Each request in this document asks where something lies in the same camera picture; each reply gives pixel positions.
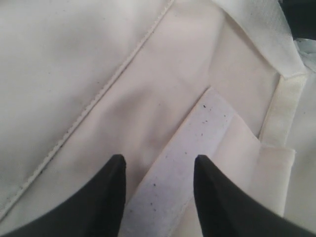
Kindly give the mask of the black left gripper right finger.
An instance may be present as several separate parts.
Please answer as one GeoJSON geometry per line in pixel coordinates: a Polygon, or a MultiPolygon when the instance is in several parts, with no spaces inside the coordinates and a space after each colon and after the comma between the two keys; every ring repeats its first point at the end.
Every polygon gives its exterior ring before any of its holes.
{"type": "Polygon", "coordinates": [[[313,237],[236,186],[205,155],[194,165],[194,198],[204,237],[313,237]]]}

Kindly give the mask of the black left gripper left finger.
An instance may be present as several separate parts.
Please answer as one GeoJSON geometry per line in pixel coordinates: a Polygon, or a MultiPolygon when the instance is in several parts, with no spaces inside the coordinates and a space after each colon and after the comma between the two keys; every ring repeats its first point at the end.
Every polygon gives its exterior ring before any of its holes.
{"type": "Polygon", "coordinates": [[[113,155],[73,196],[8,237],[116,237],[126,201],[126,161],[113,155]]]}

